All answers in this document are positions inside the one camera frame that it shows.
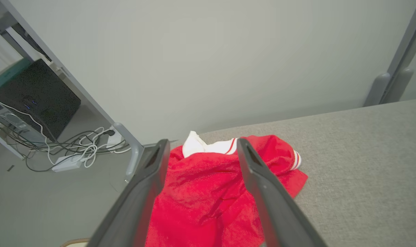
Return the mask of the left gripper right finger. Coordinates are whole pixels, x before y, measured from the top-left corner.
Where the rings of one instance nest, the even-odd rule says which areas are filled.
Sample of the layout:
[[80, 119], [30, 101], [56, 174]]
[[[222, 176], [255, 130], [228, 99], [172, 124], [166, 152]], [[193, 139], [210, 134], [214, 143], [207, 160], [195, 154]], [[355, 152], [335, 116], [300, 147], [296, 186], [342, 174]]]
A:
[[268, 247], [325, 247], [278, 178], [247, 139], [237, 140], [237, 153], [247, 191], [253, 196]]

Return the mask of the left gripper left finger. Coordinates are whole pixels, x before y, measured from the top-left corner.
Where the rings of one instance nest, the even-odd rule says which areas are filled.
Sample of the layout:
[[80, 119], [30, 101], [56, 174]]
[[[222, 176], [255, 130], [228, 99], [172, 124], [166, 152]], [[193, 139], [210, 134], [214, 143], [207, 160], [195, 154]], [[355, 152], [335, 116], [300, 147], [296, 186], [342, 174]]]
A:
[[155, 199], [165, 185], [170, 141], [162, 139], [140, 165], [140, 170], [126, 185], [87, 246], [143, 247]]

